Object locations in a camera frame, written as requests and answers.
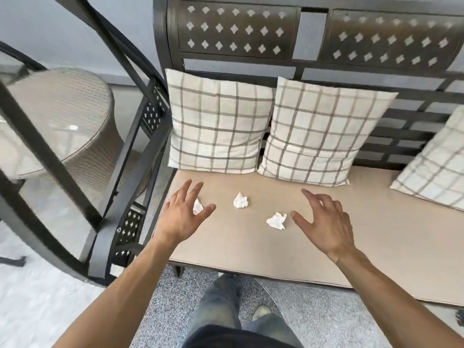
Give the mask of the person's grey shoe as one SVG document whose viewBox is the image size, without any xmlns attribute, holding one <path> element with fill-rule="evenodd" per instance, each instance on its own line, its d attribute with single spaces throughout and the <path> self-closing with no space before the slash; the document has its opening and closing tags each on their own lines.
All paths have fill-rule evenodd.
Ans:
<svg viewBox="0 0 464 348">
<path fill-rule="evenodd" d="M 262 304 L 253 313 L 252 322 L 260 319 L 261 317 L 269 315 L 271 313 L 272 311 L 270 310 L 270 308 L 267 305 Z"/>
</svg>

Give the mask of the person's right hand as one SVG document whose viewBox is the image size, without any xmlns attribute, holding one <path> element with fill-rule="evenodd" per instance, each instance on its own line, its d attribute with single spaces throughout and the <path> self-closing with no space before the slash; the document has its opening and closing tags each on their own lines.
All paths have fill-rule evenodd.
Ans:
<svg viewBox="0 0 464 348">
<path fill-rule="evenodd" d="M 356 254 L 358 249 L 353 227 L 342 204 L 327 194 L 313 194 L 304 188 L 301 192 L 313 214 L 312 238 L 308 238 L 312 244 L 335 264 L 344 257 Z"/>
</svg>

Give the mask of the person's blue jeans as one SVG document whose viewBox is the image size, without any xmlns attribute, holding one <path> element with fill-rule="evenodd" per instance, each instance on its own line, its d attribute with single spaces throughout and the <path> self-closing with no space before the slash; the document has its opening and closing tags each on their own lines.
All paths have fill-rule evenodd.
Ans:
<svg viewBox="0 0 464 348">
<path fill-rule="evenodd" d="M 242 328 L 240 300 L 239 277 L 219 273 L 200 299 L 182 348 L 304 348 L 273 312 Z"/>
</svg>

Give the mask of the person's left forearm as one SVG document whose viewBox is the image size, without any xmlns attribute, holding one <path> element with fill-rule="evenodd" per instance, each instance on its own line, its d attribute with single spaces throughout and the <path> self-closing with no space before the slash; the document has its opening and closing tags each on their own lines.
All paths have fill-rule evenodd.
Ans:
<svg viewBox="0 0 464 348">
<path fill-rule="evenodd" d="M 180 242 L 174 234 L 156 233 L 52 348 L 129 348 L 164 267 Z"/>
</svg>

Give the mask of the person's left hand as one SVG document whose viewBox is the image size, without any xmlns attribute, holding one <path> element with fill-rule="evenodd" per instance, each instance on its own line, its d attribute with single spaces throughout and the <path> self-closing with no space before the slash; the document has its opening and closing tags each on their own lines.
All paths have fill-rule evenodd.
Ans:
<svg viewBox="0 0 464 348">
<path fill-rule="evenodd" d="M 204 186 L 197 183 L 189 191 L 185 202 L 176 202 L 176 192 L 163 206 L 152 239 L 176 247 L 191 237 L 196 228 L 196 215 L 193 214 L 194 201 Z"/>
</svg>

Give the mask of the person's right forearm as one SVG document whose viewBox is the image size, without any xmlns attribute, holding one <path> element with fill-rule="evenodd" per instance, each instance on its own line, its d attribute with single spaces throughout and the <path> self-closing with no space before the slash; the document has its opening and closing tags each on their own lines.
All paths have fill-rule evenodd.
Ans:
<svg viewBox="0 0 464 348">
<path fill-rule="evenodd" d="M 337 267 L 358 293 L 393 348 L 464 348 L 464 338 L 379 271 L 355 247 Z"/>
</svg>

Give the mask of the white plaid pillow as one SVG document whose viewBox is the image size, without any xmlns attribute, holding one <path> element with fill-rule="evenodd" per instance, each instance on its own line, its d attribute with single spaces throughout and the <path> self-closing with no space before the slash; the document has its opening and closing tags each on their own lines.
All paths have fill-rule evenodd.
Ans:
<svg viewBox="0 0 464 348">
<path fill-rule="evenodd" d="M 464 211 L 464 105 L 455 109 L 390 188 Z"/>
<path fill-rule="evenodd" d="M 275 89 L 166 70 L 172 116 L 168 166 L 225 174 L 257 170 Z"/>
<path fill-rule="evenodd" d="M 397 95 L 279 77 L 257 172 L 322 187 L 349 185 L 355 157 Z"/>
</svg>

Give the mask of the beige seat cushion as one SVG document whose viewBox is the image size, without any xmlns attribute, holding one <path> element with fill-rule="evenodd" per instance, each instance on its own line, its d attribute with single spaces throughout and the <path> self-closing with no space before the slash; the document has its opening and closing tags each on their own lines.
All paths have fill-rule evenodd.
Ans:
<svg viewBox="0 0 464 348">
<path fill-rule="evenodd" d="M 353 167 L 350 184 L 304 185 L 253 174 L 178 170 L 166 199 L 191 179 L 204 182 L 198 199 L 215 212 L 173 252 L 170 261 L 278 281 L 351 288 L 340 270 L 305 237 L 293 210 L 313 220 L 306 188 L 342 203 L 355 244 L 384 274 L 413 297 L 464 307 L 464 211 L 390 189 L 397 171 Z M 238 193 L 249 205 L 237 209 Z M 286 213 L 285 230 L 266 220 Z"/>
</svg>

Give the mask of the black metal bench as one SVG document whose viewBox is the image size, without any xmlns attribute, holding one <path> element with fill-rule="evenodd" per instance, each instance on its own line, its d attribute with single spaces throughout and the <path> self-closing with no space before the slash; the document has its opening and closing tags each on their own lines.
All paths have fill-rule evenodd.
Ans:
<svg viewBox="0 0 464 348">
<path fill-rule="evenodd" d="M 289 30 L 291 36 L 284 36 L 281 40 L 265 40 L 264 45 L 279 46 L 283 48 L 283 55 L 245 55 L 240 50 L 233 55 L 232 50 L 221 54 L 219 50 L 190 50 L 181 44 L 185 31 L 181 30 L 179 16 L 181 3 L 192 1 L 192 5 L 219 5 L 231 4 L 245 6 L 246 10 L 262 10 L 265 19 L 275 18 L 282 21 L 279 27 L 283 31 Z M 363 65 L 358 60 L 350 64 L 348 60 L 329 58 L 329 51 L 335 48 L 335 31 L 343 30 L 351 36 L 357 21 L 344 20 L 343 15 L 359 13 L 362 16 L 363 30 L 372 32 L 373 25 L 367 25 L 369 17 L 378 14 L 378 17 L 393 15 L 398 21 L 405 22 L 413 18 L 423 18 L 435 21 L 431 25 L 401 25 L 397 21 L 398 32 L 396 36 L 406 34 L 411 30 L 412 36 L 427 36 L 433 39 L 433 32 L 443 34 L 452 40 L 452 50 L 439 51 L 434 55 L 443 64 L 432 65 L 426 69 L 424 65 L 415 69 L 412 64 L 381 64 L 375 59 L 373 64 Z M 444 0 L 154 0 L 154 37 L 161 68 L 179 69 L 184 65 L 185 59 L 206 61 L 212 63 L 223 62 L 230 64 L 250 64 L 252 66 L 279 66 L 294 68 L 293 80 L 304 80 L 321 85 L 333 84 L 336 86 L 398 91 L 398 99 L 407 101 L 421 101 L 423 105 L 415 111 L 406 109 L 390 109 L 386 112 L 387 118 L 406 121 L 403 128 L 375 128 L 375 138 L 391 138 L 390 145 L 368 143 L 362 148 L 366 152 L 378 152 L 384 156 L 381 160 L 360 158 L 355 160 L 355 166 L 372 167 L 388 170 L 400 170 L 405 166 L 403 162 L 389 162 L 391 155 L 415 156 L 421 147 L 398 146 L 400 140 L 427 142 L 432 139 L 432 132 L 425 130 L 409 130 L 413 122 L 444 123 L 444 113 L 426 111 L 433 103 L 464 104 L 464 92 L 450 92 L 447 89 L 456 81 L 464 81 L 464 0 L 457 0 L 455 4 L 445 4 Z M 1 220 L 28 246 L 46 259 L 56 268 L 84 282 L 96 286 L 108 286 L 115 276 L 110 275 L 109 266 L 111 255 L 116 251 L 116 227 L 122 225 L 124 216 L 129 216 L 130 210 L 139 208 L 139 214 L 147 211 L 148 207 L 135 202 L 135 196 L 130 192 L 140 186 L 138 179 L 146 173 L 151 164 L 152 175 L 147 191 L 152 191 L 161 164 L 161 153 L 166 150 L 170 125 L 163 122 L 160 128 L 148 128 L 148 120 L 143 129 L 150 138 L 147 148 L 143 151 L 141 163 L 132 173 L 127 187 L 123 186 L 123 196 L 118 197 L 116 188 L 119 184 L 123 168 L 133 145 L 136 131 L 143 125 L 143 119 L 137 114 L 131 126 L 130 141 L 123 147 L 122 155 L 117 161 L 116 170 L 112 175 L 107 197 L 103 200 L 103 210 L 97 211 L 90 206 L 90 201 L 78 189 L 75 180 L 64 167 L 52 170 L 52 177 L 58 175 L 58 185 L 65 192 L 71 192 L 69 198 L 76 202 L 78 210 L 90 224 L 90 234 L 84 244 L 83 258 L 74 257 L 49 229 L 41 222 L 33 210 L 19 193 L 20 187 L 0 171 L 0 218 Z"/>
</svg>

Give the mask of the round wicker glass-top table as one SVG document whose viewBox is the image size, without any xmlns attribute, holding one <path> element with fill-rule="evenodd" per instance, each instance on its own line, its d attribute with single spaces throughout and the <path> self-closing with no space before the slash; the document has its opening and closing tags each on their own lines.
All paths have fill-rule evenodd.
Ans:
<svg viewBox="0 0 464 348">
<path fill-rule="evenodd" d="M 7 89 L 85 195 L 98 204 L 124 146 L 109 85 L 86 70 L 57 68 L 32 73 Z"/>
</svg>

